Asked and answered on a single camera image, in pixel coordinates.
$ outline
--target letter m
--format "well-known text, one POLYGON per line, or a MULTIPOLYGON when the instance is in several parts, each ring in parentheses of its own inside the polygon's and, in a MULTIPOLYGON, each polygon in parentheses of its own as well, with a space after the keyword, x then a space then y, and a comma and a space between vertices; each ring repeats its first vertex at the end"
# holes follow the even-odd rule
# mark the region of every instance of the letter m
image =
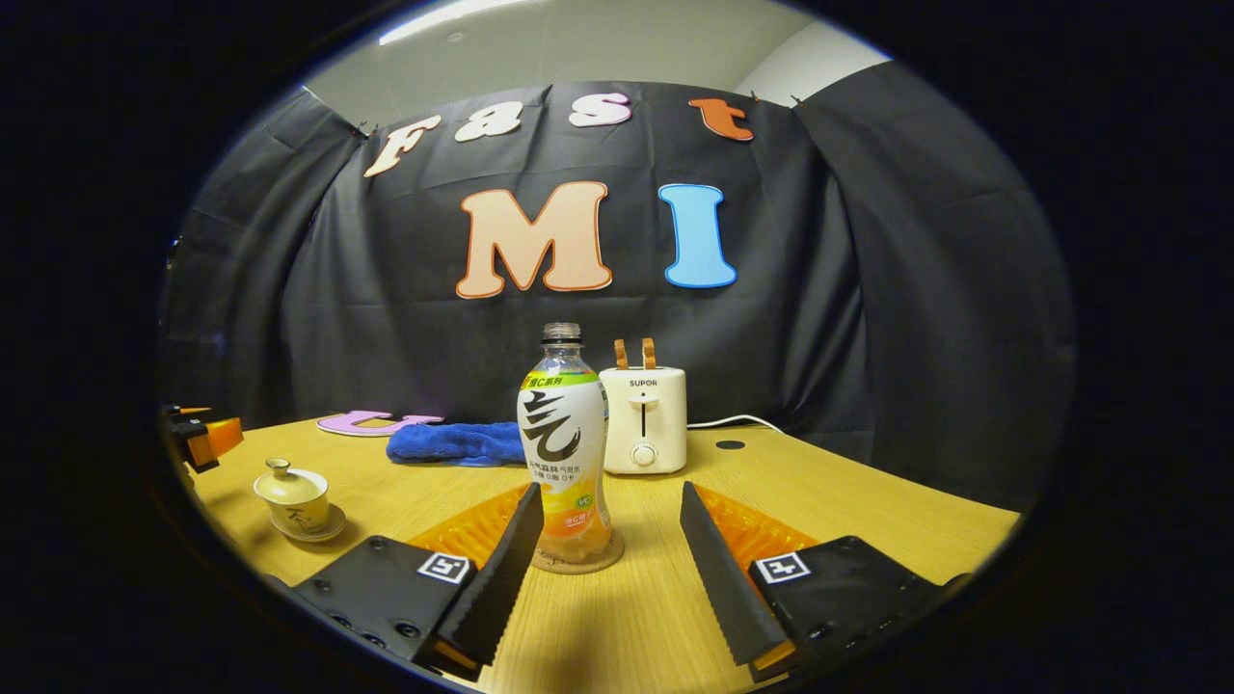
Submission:
POLYGON ((600 201, 608 194, 602 183, 575 182, 557 188, 534 222, 527 220, 508 190, 485 190, 463 199, 471 215, 466 275, 454 291, 464 299, 500 294, 506 283, 494 272, 500 256, 518 289, 526 291, 540 262, 553 247, 553 267, 544 286, 578 291, 608 286, 613 273, 600 261, 600 201))

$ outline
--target black fabric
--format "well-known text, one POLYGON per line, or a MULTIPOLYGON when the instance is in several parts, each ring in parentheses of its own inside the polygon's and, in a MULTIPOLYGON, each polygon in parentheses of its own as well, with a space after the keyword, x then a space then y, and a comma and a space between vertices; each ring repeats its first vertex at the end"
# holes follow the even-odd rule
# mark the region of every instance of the black fabric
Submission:
POLYGON ((1055 452, 1076 358, 1061 256, 1027 184, 893 62, 793 112, 834 170, 853 230, 870 464, 1023 509, 1055 452))
POLYGON ((160 389, 244 429, 295 419, 279 303, 334 175, 363 142, 297 89, 254 119, 204 183, 174 249, 160 326, 160 389))
POLYGON ((378 132, 326 193, 288 280, 281 342, 291 358, 294 417, 349 409, 513 419, 515 396, 539 359, 545 322, 582 327, 584 357, 615 364, 612 342, 655 340, 659 363, 687 373, 691 421, 750 414, 868 459, 861 295, 844 215, 828 207, 828 170, 792 112, 750 98, 670 84, 579 83, 518 89, 416 114, 378 132), (569 123, 575 99, 619 91, 633 116, 618 126, 569 123), (719 137, 691 99, 743 109, 752 142, 719 137), (455 142, 473 112, 521 101, 520 128, 455 142), (373 178, 389 130, 439 114, 400 163, 373 178), (534 220, 563 183, 596 180, 603 263, 612 284, 526 291, 506 278, 492 298, 464 300, 470 217, 460 201, 508 189, 534 220), (670 284, 673 215, 658 189, 719 188, 719 235, 734 284, 670 284))

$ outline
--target ceiling light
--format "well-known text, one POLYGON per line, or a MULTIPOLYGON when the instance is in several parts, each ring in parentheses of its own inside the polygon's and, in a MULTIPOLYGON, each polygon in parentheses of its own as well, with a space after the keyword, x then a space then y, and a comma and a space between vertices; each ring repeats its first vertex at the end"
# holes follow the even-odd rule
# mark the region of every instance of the ceiling light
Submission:
POLYGON ((399 41, 400 38, 405 38, 418 31, 424 31, 426 28, 448 22, 450 20, 465 17, 466 15, 492 10, 503 5, 517 5, 518 2, 527 1, 529 0, 459 0, 458 2, 450 2, 439 10, 433 10, 427 15, 416 17, 395 30, 386 32, 378 40, 378 46, 385 46, 386 43, 399 41))

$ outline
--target toaster knob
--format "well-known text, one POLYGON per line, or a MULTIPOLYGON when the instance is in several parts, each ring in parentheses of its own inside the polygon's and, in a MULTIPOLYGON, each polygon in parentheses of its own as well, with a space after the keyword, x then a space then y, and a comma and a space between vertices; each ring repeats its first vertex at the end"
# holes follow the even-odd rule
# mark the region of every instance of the toaster knob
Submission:
POLYGON ((647 443, 639 443, 629 452, 631 459, 639 466, 649 466, 655 462, 655 448, 647 443))

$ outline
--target teacup lid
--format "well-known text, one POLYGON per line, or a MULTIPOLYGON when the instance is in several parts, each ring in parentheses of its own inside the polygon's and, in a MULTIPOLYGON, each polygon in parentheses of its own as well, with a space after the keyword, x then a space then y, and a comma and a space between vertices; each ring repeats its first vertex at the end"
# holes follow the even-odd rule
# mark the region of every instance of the teacup lid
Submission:
POLYGON ((307 477, 290 470, 291 463, 283 458, 265 461, 270 473, 263 474, 253 485, 258 496, 275 504, 306 504, 322 495, 323 490, 307 477))

